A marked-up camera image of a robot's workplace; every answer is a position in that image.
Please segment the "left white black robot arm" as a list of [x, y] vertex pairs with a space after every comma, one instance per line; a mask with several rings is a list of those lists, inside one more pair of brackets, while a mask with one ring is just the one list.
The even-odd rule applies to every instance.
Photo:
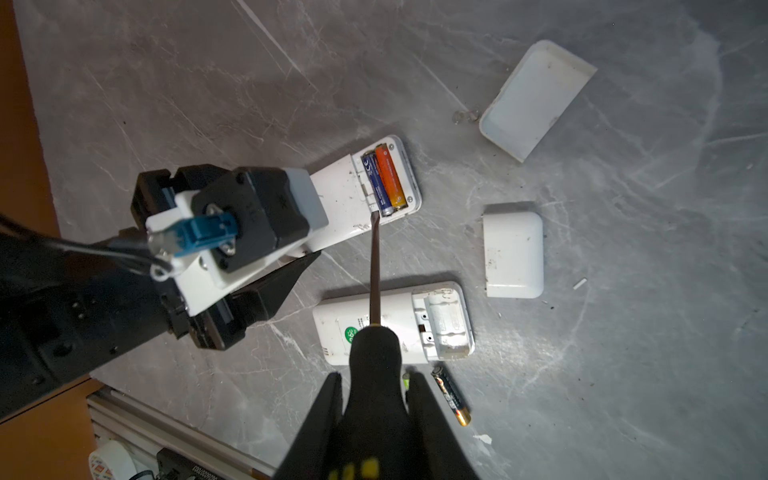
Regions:
[[328, 220], [302, 169], [205, 164], [140, 174], [135, 226], [87, 245], [1, 221], [1, 413], [165, 333], [224, 351], [273, 318]]

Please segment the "black yellow screwdriver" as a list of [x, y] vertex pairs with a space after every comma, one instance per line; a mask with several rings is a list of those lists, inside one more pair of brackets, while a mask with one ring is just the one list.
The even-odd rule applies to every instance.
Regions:
[[331, 436], [326, 479], [406, 479], [417, 470], [399, 339], [381, 324], [380, 214], [371, 221], [369, 325], [353, 337], [350, 392]]

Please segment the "black gold AAA battery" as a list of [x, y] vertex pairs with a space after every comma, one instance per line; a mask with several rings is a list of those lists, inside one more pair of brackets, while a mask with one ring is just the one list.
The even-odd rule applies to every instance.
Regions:
[[436, 364], [431, 375], [459, 424], [462, 427], [469, 426], [472, 420], [470, 409], [454, 384], [447, 367], [444, 364]]

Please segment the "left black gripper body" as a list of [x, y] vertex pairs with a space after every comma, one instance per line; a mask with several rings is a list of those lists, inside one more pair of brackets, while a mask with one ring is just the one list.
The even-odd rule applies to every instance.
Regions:
[[210, 350], [226, 350], [242, 340], [246, 330], [257, 322], [272, 319], [291, 293], [303, 272], [315, 261], [316, 254], [309, 253], [301, 258], [292, 258], [288, 254], [270, 265], [262, 275], [252, 283], [227, 295], [203, 313], [189, 316], [183, 300], [173, 281], [158, 282], [152, 276], [154, 268], [169, 269], [170, 263], [159, 259], [150, 250], [148, 233], [146, 249], [153, 259], [148, 269], [149, 276], [156, 282], [161, 297], [166, 300], [171, 316], [171, 330], [178, 336], [188, 335], [196, 346]]

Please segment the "blue AAA battery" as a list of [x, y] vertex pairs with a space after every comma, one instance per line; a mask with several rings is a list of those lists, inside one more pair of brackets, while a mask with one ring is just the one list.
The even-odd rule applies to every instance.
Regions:
[[395, 212], [395, 209], [390, 201], [379, 173], [375, 152], [369, 151], [364, 153], [361, 157], [361, 162], [371, 183], [380, 215], [382, 217], [391, 216]]

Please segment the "white battery cover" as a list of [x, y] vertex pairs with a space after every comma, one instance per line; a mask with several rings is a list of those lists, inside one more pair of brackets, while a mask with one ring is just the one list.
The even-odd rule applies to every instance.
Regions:
[[481, 116], [481, 134], [525, 162], [597, 71], [550, 40], [536, 42]]
[[535, 299], [544, 290], [541, 217], [512, 204], [489, 205], [482, 216], [486, 293]]

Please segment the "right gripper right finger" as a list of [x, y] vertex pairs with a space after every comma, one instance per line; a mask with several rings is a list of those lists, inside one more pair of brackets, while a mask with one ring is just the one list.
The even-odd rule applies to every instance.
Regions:
[[478, 479], [422, 373], [409, 371], [409, 417], [424, 479]]

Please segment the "orange yellow AAA battery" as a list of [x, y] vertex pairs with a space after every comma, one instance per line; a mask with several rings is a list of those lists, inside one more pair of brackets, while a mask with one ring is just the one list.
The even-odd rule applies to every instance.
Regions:
[[374, 153], [376, 155], [379, 175], [392, 207], [396, 211], [406, 208], [408, 206], [406, 195], [388, 147], [385, 144], [379, 144], [376, 146]]

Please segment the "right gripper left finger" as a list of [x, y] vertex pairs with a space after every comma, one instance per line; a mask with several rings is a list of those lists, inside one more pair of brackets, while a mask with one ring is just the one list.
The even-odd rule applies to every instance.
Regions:
[[341, 417], [341, 375], [330, 373], [272, 478], [325, 479], [327, 475], [324, 473], [324, 464], [331, 433]]

